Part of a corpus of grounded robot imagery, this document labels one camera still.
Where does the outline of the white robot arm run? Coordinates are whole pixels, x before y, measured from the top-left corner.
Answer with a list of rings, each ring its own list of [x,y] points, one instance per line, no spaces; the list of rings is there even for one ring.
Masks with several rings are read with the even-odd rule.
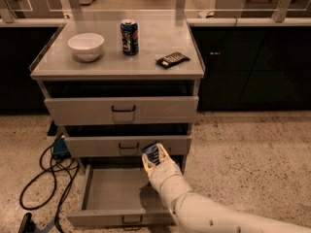
[[[162,143],[142,149],[149,181],[183,233],[311,233],[283,221],[234,211],[193,191]]]

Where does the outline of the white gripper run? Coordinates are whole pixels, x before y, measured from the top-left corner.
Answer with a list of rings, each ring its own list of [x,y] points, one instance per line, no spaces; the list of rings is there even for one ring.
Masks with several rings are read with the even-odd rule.
[[[173,161],[162,143],[158,143],[157,148],[160,164],[155,166],[154,163],[150,161],[148,156],[144,153],[142,154],[142,162],[145,171],[149,176],[152,187],[157,192],[160,192],[160,189],[166,180],[173,176],[181,176],[182,172],[179,166]]]

